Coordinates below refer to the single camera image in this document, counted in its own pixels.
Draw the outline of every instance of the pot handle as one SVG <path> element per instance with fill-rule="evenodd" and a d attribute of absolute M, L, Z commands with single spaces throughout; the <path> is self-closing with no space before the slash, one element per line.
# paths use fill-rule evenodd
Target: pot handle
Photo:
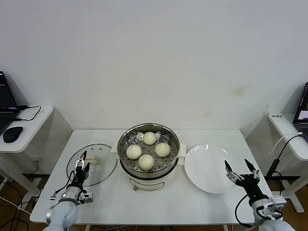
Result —
<path fill-rule="evenodd" d="M 187 153 L 186 153 L 186 145 L 184 143 L 180 144 L 180 151 L 178 154 L 178 164 L 183 166 L 184 165 L 184 159 L 186 157 Z"/>
<path fill-rule="evenodd" d="M 117 154 L 117 142 L 118 142 L 118 141 L 116 141 L 116 142 L 114 143 L 114 145 L 112 145 L 111 153 L 116 154 L 116 158 L 119 159 L 119 155 Z"/>

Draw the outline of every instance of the steamed bun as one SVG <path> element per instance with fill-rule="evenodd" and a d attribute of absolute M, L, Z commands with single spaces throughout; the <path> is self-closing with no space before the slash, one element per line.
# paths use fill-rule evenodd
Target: steamed bun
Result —
<path fill-rule="evenodd" d="M 141 156 L 141 148 L 134 144 L 127 148 L 126 155 L 129 159 L 135 160 Z"/>
<path fill-rule="evenodd" d="M 155 147 L 155 153 L 159 157 L 166 157 L 170 154 L 170 146 L 167 143 L 159 143 Z"/>
<path fill-rule="evenodd" d="M 144 135 L 143 135 L 143 142 L 145 144 L 148 144 L 148 145 L 152 145 L 156 142 L 156 136 L 153 132 L 146 132 Z"/>
<path fill-rule="evenodd" d="M 153 168 L 154 166 L 154 158 L 151 157 L 150 155 L 148 154 L 145 154 L 145 155 L 142 155 L 140 158 L 139 158 L 139 168 L 141 170 L 150 170 L 151 168 Z"/>

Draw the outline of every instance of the stainless steel steamer basket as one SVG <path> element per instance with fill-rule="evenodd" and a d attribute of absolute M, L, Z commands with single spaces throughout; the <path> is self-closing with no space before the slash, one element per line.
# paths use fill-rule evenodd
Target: stainless steel steamer basket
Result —
<path fill-rule="evenodd" d="M 144 133 L 151 131 L 156 135 L 156 142 L 152 145 L 143 143 Z M 170 145 L 171 152 L 166 157 L 159 157 L 155 153 L 155 146 L 159 143 Z M 154 167 L 151 170 L 140 170 L 138 159 L 131 160 L 126 156 L 129 146 L 136 144 L 141 147 L 142 155 L 149 154 L 154 158 Z M 177 135 L 164 125 L 145 123 L 127 130 L 120 138 L 117 145 L 117 153 L 124 170 L 130 175 L 144 180 L 154 180 L 168 174 L 178 162 L 180 142 Z"/>

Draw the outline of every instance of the robotic arm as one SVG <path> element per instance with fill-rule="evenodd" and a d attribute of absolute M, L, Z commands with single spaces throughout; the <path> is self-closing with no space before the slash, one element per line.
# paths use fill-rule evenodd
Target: robotic arm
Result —
<path fill-rule="evenodd" d="M 225 161 L 227 177 L 246 191 L 249 205 L 254 210 L 255 225 L 259 226 L 259 231 L 295 231 L 288 223 L 280 220 L 282 218 L 281 209 L 286 204 L 286 200 L 281 196 L 269 198 L 264 195 L 258 186 L 260 170 L 256 170 L 248 160 L 245 159 L 245 162 L 251 174 L 239 175 L 233 172 L 231 166 Z"/>
<path fill-rule="evenodd" d="M 44 229 L 44 231 L 65 231 L 71 227 L 78 217 L 77 206 L 84 203 L 93 202 L 92 193 L 83 189 L 83 182 L 89 176 L 90 163 L 85 166 L 85 159 L 87 151 L 85 151 L 80 158 L 76 161 L 75 169 L 71 172 L 66 185 L 55 191 L 50 197 L 50 200 L 54 201 L 56 195 L 66 186 L 66 191 L 62 194 L 61 199 L 56 205 L 52 206 L 47 212 L 46 220 L 50 222 L 50 225 Z M 72 183 L 69 180 L 74 174 Z"/>

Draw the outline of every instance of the white table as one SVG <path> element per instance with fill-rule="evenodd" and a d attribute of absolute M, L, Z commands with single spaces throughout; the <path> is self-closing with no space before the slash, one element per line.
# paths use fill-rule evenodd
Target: white table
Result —
<path fill-rule="evenodd" d="M 244 158 L 259 169 L 248 145 L 239 130 L 174 130 L 187 150 L 199 144 L 221 146 L 239 158 L 248 171 Z M 113 146 L 124 130 L 76 130 L 62 152 L 30 220 L 46 222 L 46 212 L 54 204 L 49 197 L 65 185 L 66 165 L 70 157 L 80 148 L 104 143 Z M 264 194 L 272 196 L 263 176 L 259 186 Z M 114 225 L 213 225 L 237 224 L 234 209 L 245 195 L 243 188 L 236 187 L 227 194 L 206 193 L 193 185 L 183 166 L 176 167 L 173 181 L 157 191 L 133 190 L 124 170 L 117 163 L 109 178 L 95 186 L 86 187 L 94 194 L 94 202 L 79 205 L 76 224 Z M 238 209 L 242 222 L 253 223 L 253 210 L 245 199 Z"/>
<path fill-rule="evenodd" d="M 295 114 L 293 113 L 270 113 L 269 119 L 278 130 L 281 136 L 290 133 L 296 133 L 298 130 L 293 125 L 293 119 Z M 288 141 L 292 136 L 287 136 L 284 138 L 285 141 Z M 294 155 L 300 160 L 308 160 L 308 143 L 302 137 L 297 137 L 289 142 L 289 147 L 294 153 Z M 308 183 L 308 171 L 305 172 L 303 176 L 293 182 L 291 185 L 287 180 L 282 181 L 284 190 L 282 191 L 282 196 L 291 200 L 291 203 L 294 206 L 294 209 L 297 213 L 303 213 L 304 208 L 302 207 L 300 201 L 298 200 L 295 192 L 301 189 Z"/>
<path fill-rule="evenodd" d="M 24 119 L 31 119 L 39 108 L 28 108 L 18 115 Z M 41 128 L 47 118 L 53 111 L 53 107 L 49 105 L 41 106 L 40 112 L 31 121 L 14 121 L 8 128 L 22 126 L 23 131 L 20 133 L 18 139 L 12 143 L 5 143 L 3 141 L 2 135 L 0 136 L 0 170 L 4 172 L 6 176 L 18 182 L 21 186 L 27 189 L 27 194 L 24 196 L 23 201 L 29 201 L 32 196 L 39 195 L 39 189 L 37 188 L 40 179 L 35 179 L 31 183 L 27 178 L 22 175 L 22 169 L 14 163 L 10 158 L 11 153 L 22 152 L 28 144 L 31 142 L 32 138 L 35 136 L 37 131 Z M 21 156 L 25 166 L 35 166 L 33 161 L 28 156 Z"/>

